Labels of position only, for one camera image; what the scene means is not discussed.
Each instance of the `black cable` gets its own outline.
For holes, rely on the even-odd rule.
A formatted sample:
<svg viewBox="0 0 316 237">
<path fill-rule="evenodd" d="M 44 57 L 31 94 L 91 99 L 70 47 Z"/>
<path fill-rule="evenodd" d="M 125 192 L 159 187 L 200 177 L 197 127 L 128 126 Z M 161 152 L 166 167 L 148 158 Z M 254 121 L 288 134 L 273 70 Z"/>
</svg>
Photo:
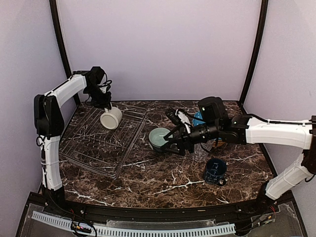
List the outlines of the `black cable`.
<svg viewBox="0 0 316 237">
<path fill-rule="evenodd" d="M 112 80 L 108 80 L 108 75 L 106 72 L 104 72 L 104 74 L 105 74 L 105 82 L 102 85 L 99 85 L 99 87 L 107 86 L 107 91 L 108 91 L 111 88 Z"/>
<path fill-rule="evenodd" d="M 244 226 L 243 228 L 240 228 L 236 231 L 243 231 L 243 229 L 247 228 L 248 226 L 251 226 L 253 223 L 255 223 L 256 221 L 258 221 L 263 215 L 266 214 L 266 212 L 268 211 L 269 209 L 265 210 L 259 217 L 257 217 L 254 221 L 252 221 L 250 224 Z"/>
<path fill-rule="evenodd" d="M 197 118 L 197 117 L 195 117 L 195 116 L 193 116 L 193 115 L 190 115 L 188 112 L 185 112 L 185 111 L 184 111 L 184 114 L 185 114 L 186 116 L 189 116 L 189 117 L 192 118 L 192 119 L 196 119 L 196 120 L 198 120 L 198 121 L 205 122 L 203 119 Z"/>
<path fill-rule="evenodd" d="M 84 234 L 78 233 L 78 230 L 77 230 L 76 228 L 74 228 L 74 231 L 75 231 L 75 235 L 78 236 L 78 237 L 87 237 L 87 236 L 89 236 L 89 235 L 84 235 Z"/>
<path fill-rule="evenodd" d="M 305 179 L 305 182 L 308 183 L 310 181 L 312 181 L 314 179 L 315 175 L 313 175 L 309 180 L 307 180 L 307 178 Z"/>
<path fill-rule="evenodd" d="M 86 100 L 84 101 L 84 103 L 86 104 L 90 98 L 91 98 L 91 96 L 90 96 L 90 94 L 89 94 L 88 99 L 86 99 Z"/>
<path fill-rule="evenodd" d="M 187 122 L 184 122 L 184 124 L 186 124 L 186 125 L 189 126 L 189 127 L 192 127 L 192 125 L 189 124 L 189 123 L 187 123 Z"/>
<path fill-rule="evenodd" d="M 47 190 L 47 193 L 48 193 L 48 195 L 49 195 L 51 201 L 55 204 L 55 206 L 57 206 L 60 210 L 66 212 L 66 213 L 68 213 L 68 214 L 71 214 L 71 215 L 73 215 L 73 216 L 76 216 L 76 217 L 78 217 L 79 219 L 83 220 L 88 226 L 90 226 L 90 227 L 94 230 L 95 237 L 98 237 L 98 235 L 97 235 L 97 230 L 95 229 L 95 227 L 93 226 L 93 224 L 91 224 L 91 222 L 85 220 L 84 218 L 82 218 L 82 217 L 79 216 L 79 215 L 76 215 L 76 214 L 74 214 L 74 213 L 72 213 L 72 212 L 70 212 L 70 211 L 66 211 L 65 209 L 61 208 L 61 207 L 53 200 L 53 198 L 52 198 L 51 195 L 50 195 L 49 190 Z"/>
<path fill-rule="evenodd" d="M 41 136 L 38 136 L 38 137 L 36 138 L 36 145 L 37 145 L 38 147 L 40 147 L 41 145 L 44 144 L 44 140 L 45 140 L 45 137 L 42 138 Z"/>
<path fill-rule="evenodd" d="M 211 154 L 211 150 L 208 150 L 207 148 L 205 148 L 205 147 L 202 145 L 202 143 L 200 143 L 200 145 L 201 145 L 201 148 L 202 148 L 205 152 Z"/>
<path fill-rule="evenodd" d="M 271 120 L 271 121 L 268 121 L 267 119 L 264 119 L 258 115 L 255 115 L 255 114 L 247 114 L 249 116 L 253 116 L 255 117 L 256 119 L 262 121 L 262 122 L 267 122 L 267 123 L 273 123 L 273 124 L 292 124 L 292 125 L 310 125 L 310 124 L 316 124 L 314 122 L 306 122 L 306 123 L 302 123 L 302 122 L 284 122 L 284 121 L 274 121 L 274 120 Z"/>
<path fill-rule="evenodd" d="M 242 231 L 239 231 L 239 232 L 248 232 L 248 231 L 253 230 L 253 229 L 257 228 L 257 227 L 259 227 L 259 225 L 258 225 L 258 224 L 257 224 L 257 225 L 255 225 L 254 227 L 251 227 L 251 228 L 249 228 L 249 229 L 242 230 Z"/>
</svg>

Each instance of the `white mug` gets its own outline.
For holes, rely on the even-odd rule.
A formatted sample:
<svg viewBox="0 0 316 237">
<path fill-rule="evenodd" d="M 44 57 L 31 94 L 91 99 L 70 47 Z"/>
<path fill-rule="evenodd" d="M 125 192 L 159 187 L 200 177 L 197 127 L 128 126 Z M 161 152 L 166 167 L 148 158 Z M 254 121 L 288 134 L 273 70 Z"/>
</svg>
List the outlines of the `white mug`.
<svg viewBox="0 0 316 237">
<path fill-rule="evenodd" d="M 122 119 L 122 111 L 117 107 L 112 107 L 112 109 L 105 109 L 105 112 L 100 117 L 101 124 L 110 130 L 117 129 L 119 123 Z"/>
</svg>

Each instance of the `white cable tray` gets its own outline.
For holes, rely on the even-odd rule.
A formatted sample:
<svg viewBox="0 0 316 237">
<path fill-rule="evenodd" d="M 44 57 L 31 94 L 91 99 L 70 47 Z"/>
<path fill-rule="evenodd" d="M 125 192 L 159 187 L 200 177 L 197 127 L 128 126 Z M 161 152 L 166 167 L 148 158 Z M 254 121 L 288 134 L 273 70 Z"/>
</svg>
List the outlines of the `white cable tray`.
<svg viewBox="0 0 316 237">
<path fill-rule="evenodd" d="M 71 219 L 52 216 L 48 213 L 33 211 L 32 219 L 42 223 L 54 226 L 56 228 L 70 231 Z M 80 224 L 85 228 L 92 229 L 90 226 Z M 99 237 L 216 237 L 236 233 L 235 225 L 228 224 L 222 226 L 214 226 L 207 228 L 189 229 L 189 230 L 130 230 L 117 229 L 94 224 Z"/>
</svg>

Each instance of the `blue mug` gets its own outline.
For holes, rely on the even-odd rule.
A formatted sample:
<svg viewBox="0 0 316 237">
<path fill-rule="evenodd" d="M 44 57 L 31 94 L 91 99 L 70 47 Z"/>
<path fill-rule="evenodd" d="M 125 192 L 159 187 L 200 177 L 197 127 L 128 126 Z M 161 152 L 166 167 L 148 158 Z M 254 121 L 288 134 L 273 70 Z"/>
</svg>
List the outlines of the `blue mug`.
<svg viewBox="0 0 316 237">
<path fill-rule="evenodd" d="M 226 184 L 225 173 L 227 171 L 226 163 L 221 159 L 209 159 L 205 165 L 203 178 L 208 184 L 224 186 Z"/>
</svg>

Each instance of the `black frame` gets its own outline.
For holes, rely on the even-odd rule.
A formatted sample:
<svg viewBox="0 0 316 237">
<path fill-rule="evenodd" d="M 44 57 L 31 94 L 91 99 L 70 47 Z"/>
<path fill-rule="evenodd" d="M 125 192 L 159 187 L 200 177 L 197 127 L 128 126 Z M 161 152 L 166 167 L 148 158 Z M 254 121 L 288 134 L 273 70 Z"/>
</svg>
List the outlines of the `black frame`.
<svg viewBox="0 0 316 237">
<path fill-rule="evenodd" d="M 259 23 L 258 23 L 258 28 L 257 28 L 257 34 L 256 34 L 256 39 L 255 39 L 255 44 L 253 46 L 252 50 L 252 55 L 250 59 L 250 64 L 246 76 L 245 83 L 243 85 L 243 89 L 240 95 L 239 102 L 243 106 L 250 88 L 251 80 L 253 77 L 253 73 L 255 71 L 258 55 L 259 55 L 259 50 L 260 50 L 260 45 L 261 45 L 261 40 L 262 40 L 262 35 L 263 35 L 263 29 L 265 27 L 265 22 L 266 22 L 266 16 L 267 16 L 267 11 L 268 11 L 268 2 L 269 0 L 262 0 L 261 2 L 261 9 L 260 9 L 260 16 L 259 16 Z"/>
<path fill-rule="evenodd" d="M 253 205 L 255 201 L 256 200 L 254 199 L 232 204 L 178 209 L 121 208 L 85 204 L 74 201 L 66 201 L 66 203 L 67 206 L 71 207 L 77 215 L 85 218 L 87 221 L 96 223 L 105 224 L 109 220 L 157 223 L 216 219 L 217 223 L 234 223 L 238 229 L 251 223 L 251 217 L 254 214 L 240 214 L 237 212 L 237 210 L 245 209 Z M 287 203 L 290 201 L 293 203 L 303 236 L 307 237 L 307 232 L 292 192 L 288 191 L 282 195 L 278 200 L 278 204 Z M 45 212 L 62 215 L 62 213 L 57 208 L 51 206 L 50 204 L 47 205 L 49 200 L 45 199 L 43 195 L 31 192 L 25 204 L 16 237 L 20 237 L 22 233 L 24 220 L 30 203 L 44 207 Z"/>
<path fill-rule="evenodd" d="M 49 0 L 49 5 L 50 5 L 50 12 L 51 12 L 52 20 L 53 20 L 53 25 L 54 25 L 54 30 L 55 30 L 55 35 L 56 35 L 57 44 L 58 44 L 58 48 L 59 48 L 60 57 L 61 57 L 61 60 L 63 62 L 66 77 L 70 78 L 72 75 L 72 71 L 70 68 L 69 61 L 68 61 L 66 48 L 65 48 L 65 44 L 64 44 L 64 39 L 63 39 L 63 34 L 61 31 L 61 27 L 60 27 L 60 21 L 59 21 L 59 16 L 58 16 L 58 9 L 57 9 L 56 0 Z M 81 103 L 78 94 L 74 95 L 74 100 L 75 100 L 76 106 L 78 107 Z"/>
</svg>

